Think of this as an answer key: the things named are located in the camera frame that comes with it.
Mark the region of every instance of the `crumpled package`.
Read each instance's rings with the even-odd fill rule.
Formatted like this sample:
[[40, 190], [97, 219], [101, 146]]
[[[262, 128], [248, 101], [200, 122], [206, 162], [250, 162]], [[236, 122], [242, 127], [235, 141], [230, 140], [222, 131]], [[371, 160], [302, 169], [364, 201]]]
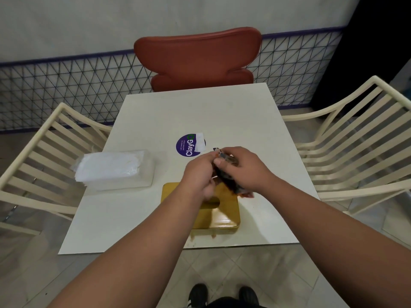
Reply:
[[151, 186], [154, 159], [148, 150], [85, 154], [73, 170], [75, 180], [96, 190]]
[[[229, 162], [234, 166], [238, 166], [238, 160], [233, 157], [232, 155], [227, 155], [219, 148], [213, 148], [213, 150], [217, 153], [217, 157], [223, 158], [225, 161]], [[247, 189], [241, 187], [234, 178], [228, 175], [226, 172], [221, 171], [217, 166], [213, 165], [214, 172], [217, 177], [230, 189], [234, 194], [243, 197], [243, 198], [254, 198], [254, 193]]]

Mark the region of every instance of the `square tabletop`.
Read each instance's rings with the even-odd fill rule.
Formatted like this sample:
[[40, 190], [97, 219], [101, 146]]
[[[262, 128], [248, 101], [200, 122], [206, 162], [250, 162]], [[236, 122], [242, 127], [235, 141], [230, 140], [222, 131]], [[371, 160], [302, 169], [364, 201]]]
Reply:
[[[160, 203], [162, 187], [181, 180], [190, 157], [177, 141], [204, 134], [213, 147], [243, 146], [275, 175], [318, 198], [266, 83], [126, 96], [103, 151], [149, 150], [156, 168], [151, 187], [84, 193], [59, 254], [102, 253], [141, 223]], [[264, 197], [239, 198], [237, 231], [193, 231], [184, 248], [297, 243]]]

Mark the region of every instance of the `plastic wrapped tissue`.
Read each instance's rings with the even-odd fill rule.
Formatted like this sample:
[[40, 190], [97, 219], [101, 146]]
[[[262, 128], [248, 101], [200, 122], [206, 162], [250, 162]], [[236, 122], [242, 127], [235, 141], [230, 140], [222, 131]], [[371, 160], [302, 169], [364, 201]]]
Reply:
[[96, 190], [151, 186], [155, 167], [148, 150], [85, 154], [76, 165], [76, 181]]

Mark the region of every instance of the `hand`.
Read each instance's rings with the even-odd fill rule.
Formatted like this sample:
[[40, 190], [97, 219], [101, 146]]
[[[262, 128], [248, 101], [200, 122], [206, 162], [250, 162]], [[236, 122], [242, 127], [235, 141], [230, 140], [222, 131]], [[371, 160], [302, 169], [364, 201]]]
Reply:
[[215, 152], [203, 154], [188, 162], [179, 186], [194, 195], [201, 195], [201, 200], [208, 200], [214, 194], [215, 183], [212, 162], [216, 158]]
[[239, 165], [234, 166], [222, 158], [214, 160], [214, 164], [222, 171], [231, 175], [243, 188], [261, 193], [264, 184], [275, 176], [258, 155], [243, 147], [226, 147], [222, 149], [225, 154], [233, 155], [238, 159]]

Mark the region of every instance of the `round purple sticker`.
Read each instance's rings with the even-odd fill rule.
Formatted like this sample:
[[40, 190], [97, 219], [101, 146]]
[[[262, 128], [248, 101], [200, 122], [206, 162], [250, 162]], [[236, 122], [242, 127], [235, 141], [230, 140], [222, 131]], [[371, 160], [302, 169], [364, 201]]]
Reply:
[[185, 157], [194, 157], [196, 155], [199, 155], [200, 152], [194, 151], [196, 142], [196, 134], [184, 135], [177, 141], [177, 152]]

